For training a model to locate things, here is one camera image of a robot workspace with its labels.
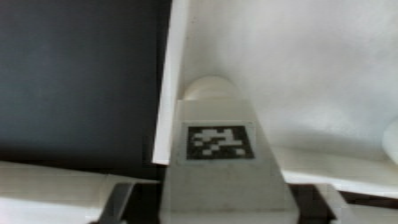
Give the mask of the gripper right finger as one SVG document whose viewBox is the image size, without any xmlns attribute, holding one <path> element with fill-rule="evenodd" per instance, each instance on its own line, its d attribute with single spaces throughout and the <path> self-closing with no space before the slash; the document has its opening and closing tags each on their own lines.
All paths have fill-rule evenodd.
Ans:
<svg viewBox="0 0 398 224">
<path fill-rule="evenodd" d="M 297 224 L 360 224 L 351 206 L 329 185 L 297 184 Z"/>
</svg>

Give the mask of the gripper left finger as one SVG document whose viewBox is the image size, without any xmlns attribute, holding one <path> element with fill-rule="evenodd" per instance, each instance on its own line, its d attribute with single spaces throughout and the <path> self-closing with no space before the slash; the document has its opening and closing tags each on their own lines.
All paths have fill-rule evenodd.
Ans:
<svg viewBox="0 0 398 224">
<path fill-rule="evenodd" d="M 89 224 L 129 224 L 125 211 L 134 191 L 132 183 L 118 183 L 105 203 L 102 215 Z"/>
</svg>

